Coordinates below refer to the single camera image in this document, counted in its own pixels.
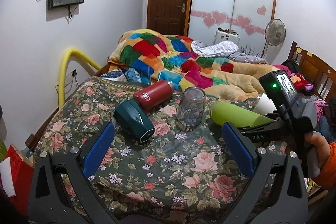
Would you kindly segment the right hand orange sleeve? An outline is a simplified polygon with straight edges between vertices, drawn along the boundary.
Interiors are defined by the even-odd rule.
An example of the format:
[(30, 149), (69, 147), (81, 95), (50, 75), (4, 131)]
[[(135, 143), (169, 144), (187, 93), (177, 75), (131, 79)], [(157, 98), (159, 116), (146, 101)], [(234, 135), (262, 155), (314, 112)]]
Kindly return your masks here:
[(305, 134), (305, 141), (313, 146), (307, 154), (308, 177), (315, 178), (330, 156), (330, 146), (325, 137), (317, 132)]

